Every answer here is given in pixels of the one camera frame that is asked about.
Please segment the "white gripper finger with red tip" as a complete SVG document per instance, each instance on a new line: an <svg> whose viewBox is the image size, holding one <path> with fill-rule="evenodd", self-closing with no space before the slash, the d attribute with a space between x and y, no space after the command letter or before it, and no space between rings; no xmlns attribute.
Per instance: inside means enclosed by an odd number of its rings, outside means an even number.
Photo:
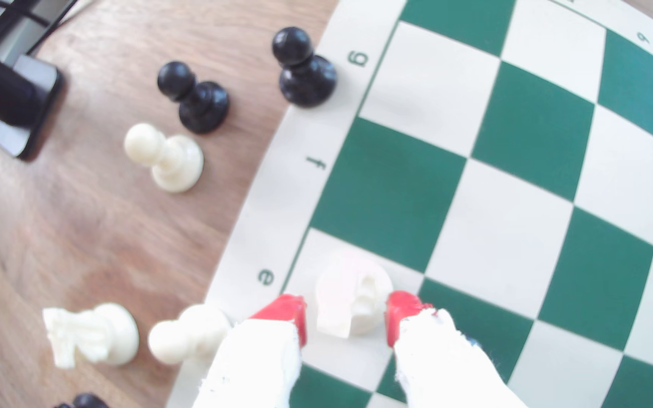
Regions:
<svg viewBox="0 0 653 408"><path fill-rule="evenodd" d="M283 294L221 343L193 407L288 407L307 343L306 302Z"/></svg>
<svg viewBox="0 0 653 408"><path fill-rule="evenodd" d="M406 291L386 304L387 344L409 407L526 407L447 310Z"/></svg>

